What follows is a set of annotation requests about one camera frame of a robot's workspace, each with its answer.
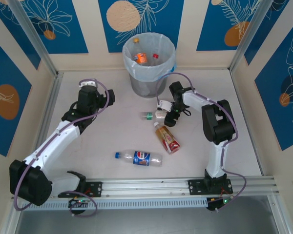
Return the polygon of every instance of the white floor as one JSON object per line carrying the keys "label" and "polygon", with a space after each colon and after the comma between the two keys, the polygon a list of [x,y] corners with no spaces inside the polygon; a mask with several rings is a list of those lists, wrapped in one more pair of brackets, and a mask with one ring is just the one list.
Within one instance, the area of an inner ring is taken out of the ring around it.
{"label": "white floor", "polygon": [[[177,70],[189,76],[194,87],[213,100],[226,99],[231,105],[239,131],[239,139],[228,149],[226,169],[245,176],[261,175],[242,111],[228,70]],[[87,178],[173,178],[204,176],[208,163],[208,150],[202,128],[201,113],[191,109],[192,116],[184,114],[177,125],[170,128],[181,144],[181,149],[168,155],[157,136],[152,121],[140,120],[139,113],[156,109],[156,98],[142,98],[131,89],[126,70],[95,72],[67,72],[64,74],[49,133],[54,131],[63,114],[78,98],[78,81],[96,78],[108,89],[113,89],[116,101],[108,107],[75,140],[55,163],[54,169],[74,170]],[[180,81],[182,76],[172,75],[161,99],[172,101],[168,86]],[[125,149],[161,153],[164,156],[160,168],[126,164],[115,159],[115,152]]]}

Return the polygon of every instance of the wall mural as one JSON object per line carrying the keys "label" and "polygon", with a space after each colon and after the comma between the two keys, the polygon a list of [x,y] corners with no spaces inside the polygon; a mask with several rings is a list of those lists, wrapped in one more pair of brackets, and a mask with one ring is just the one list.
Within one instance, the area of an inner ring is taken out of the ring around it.
{"label": "wall mural", "polygon": [[[2,15],[18,25],[5,1],[0,3],[5,6]],[[21,0],[20,3],[48,53],[88,53],[72,0]]]}
{"label": "wall mural", "polygon": [[156,32],[177,47],[183,0],[98,0],[110,53],[121,52],[133,35]]}
{"label": "wall mural", "polygon": [[4,0],[0,0],[0,19],[10,31],[15,41],[19,44],[33,66],[38,69],[41,58]]}
{"label": "wall mural", "polygon": [[235,50],[260,1],[210,0],[196,50]]}
{"label": "wall mural", "polygon": [[0,47],[0,154],[7,156],[31,89],[9,56]]}
{"label": "wall mural", "polygon": [[248,46],[244,56],[248,64],[251,63],[255,57],[257,51],[263,44],[264,40],[268,36],[269,32],[273,28],[274,24],[281,15],[283,9],[288,4],[289,0],[274,0],[270,9],[266,13],[266,17],[263,19],[258,30],[256,31],[254,38]]}
{"label": "wall mural", "polygon": [[282,150],[293,145],[293,28],[255,79]]}

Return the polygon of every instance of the plastic bag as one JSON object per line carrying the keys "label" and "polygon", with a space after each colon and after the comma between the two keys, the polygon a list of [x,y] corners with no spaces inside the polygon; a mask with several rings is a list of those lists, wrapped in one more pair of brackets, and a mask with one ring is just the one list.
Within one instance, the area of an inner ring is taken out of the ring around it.
{"label": "plastic bag", "polygon": [[[159,55],[160,65],[141,66],[132,60],[133,39],[139,38],[140,46],[148,59],[153,54]],[[138,81],[152,82],[157,81],[162,75],[171,71],[175,65],[176,49],[170,39],[159,33],[141,33],[129,38],[123,46],[123,59],[125,68],[129,74]]]}

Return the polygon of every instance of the orange circle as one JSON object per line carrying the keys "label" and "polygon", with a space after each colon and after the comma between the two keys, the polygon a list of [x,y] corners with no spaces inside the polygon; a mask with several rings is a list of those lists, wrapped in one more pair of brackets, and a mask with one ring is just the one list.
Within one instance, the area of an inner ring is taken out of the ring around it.
{"label": "orange circle", "polygon": [[0,116],[4,119],[12,120],[18,114],[19,107],[20,97],[18,91],[12,85],[0,85]]}
{"label": "orange circle", "polygon": [[236,25],[229,29],[225,35],[225,44],[227,46],[238,46],[249,24],[250,22],[242,22],[239,23],[239,26]]}
{"label": "orange circle", "polygon": [[211,4],[213,5],[219,5],[221,4],[222,0],[211,0]]}
{"label": "orange circle", "polygon": [[135,29],[140,23],[138,9],[130,2],[121,0],[114,2],[106,12],[106,19],[117,32],[127,32]]}
{"label": "orange circle", "polygon": [[45,36],[45,38],[47,38],[49,40],[54,40],[55,39],[55,34],[50,30],[45,30],[43,32],[43,35]]}
{"label": "orange circle", "polygon": [[284,106],[284,107],[288,106],[290,104],[290,96],[287,93],[281,94],[279,98],[279,102],[281,106]]}

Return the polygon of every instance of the metal frame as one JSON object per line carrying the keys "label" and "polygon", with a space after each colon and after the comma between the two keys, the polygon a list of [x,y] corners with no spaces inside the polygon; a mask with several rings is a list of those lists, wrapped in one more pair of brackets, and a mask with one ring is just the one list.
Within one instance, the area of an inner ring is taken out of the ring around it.
{"label": "metal frame", "polygon": [[229,65],[229,71],[232,72],[237,64],[239,63],[240,59],[244,56],[246,49],[248,48],[250,42],[252,41],[255,33],[257,32],[261,22],[263,21],[267,11],[269,10],[270,6],[272,5],[273,0],[265,0],[261,1],[259,7],[257,8],[250,25],[248,26],[247,31],[245,32],[244,36],[241,39],[240,44],[234,54],[234,57]]}
{"label": "metal frame", "polygon": [[[44,119],[42,122],[41,132],[39,134],[37,145],[44,141],[48,132],[50,120],[52,118],[54,106],[57,100],[60,89],[63,73],[59,73],[55,79],[50,98],[46,107]],[[239,177],[229,177],[232,183],[233,195],[242,188],[244,181]],[[293,234],[289,216],[282,209],[282,201],[273,176],[247,176],[247,186],[241,196],[258,196],[266,195],[270,201],[274,219],[278,225],[278,230],[281,234]],[[206,199],[207,197],[218,197],[219,195],[198,195],[192,196],[189,194],[188,180],[202,178],[158,178],[158,179],[89,179],[87,181],[101,181],[102,194],[100,198],[95,198],[100,204],[111,202],[124,202],[129,199],[134,201],[139,199],[141,202],[150,200],[186,201],[188,199]],[[63,204],[68,202],[69,198],[54,198],[51,197],[48,204],[58,204],[53,206],[51,210],[67,209]],[[19,199],[20,205],[25,205],[26,201]],[[11,210],[1,230],[2,234],[14,234],[17,223],[19,221],[20,212],[16,212],[13,203],[10,203]]]}
{"label": "metal frame", "polygon": [[45,48],[43,42],[41,41],[37,31],[35,30],[33,24],[31,23],[30,19],[28,18],[25,10],[21,6],[18,0],[6,0],[12,13],[14,14],[15,18],[20,23],[21,28],[27,35],[28,39],[34,46],[35,50],[37,51],[38,55],[44,61],[48,70],[56,77],[57,70]]}
{"label": "metal frame", "polygon": [[233,83],[233,86],[234,86],[235,93],[236,93],[236,95],[238,97],[239,105],[241,107],[241,111],[242,111],[243,119],[244,119],[245,124],[246,124],[246,128],[247,128],[248,133],[249,133],[250,138],[251,138],[252,146],[254,148],[254,152],[255,152],[255,155],[256,155],[256,159],[257,159],[257,163],[258,163],[258,166],[259,166],[260,173],[264,176],[266,174],[267,170],[265,169],[264,164],[262,163],[261,157],[260,157],[260,155],[258,153],[257,147],[256,147],[255,142],[253,140],[254,137],[253,137],[253,134],[252,134],[252,132],[251,132],[251,130],[249,128],[249,125],[248,125],[248,118],[247,118],[247,116],[245,114],[245,107],[244,107],[243,103],[240,101],[241,95],[240,95],[239,90],[236,88],[236,82],[235,82],[235,79],[234,79],[233,72],[229,70],[229,73],[230,73],[230,76],[231,76],[231,80],[232,80],[232,83]]}
{"label": "metal frame", "polygon": [[47,138],[49,125],[50,125],[51,118],[53,115],[55,103],[58,98],[63,75],[64,75],[64,73],[60,72],[60,73],[58,73],[56,78],[53,80],[53,85],[52,85],[52,88],[50,91],[49,99],[47,101],[47,105],[46,105],[44,113],[43,113],[44,117],[43,117],[42,124],[41,124],[40,130],[39,130],[39,134],[37,137],[35,148],[33,150],[39,148],[41,146],[41,144]]}

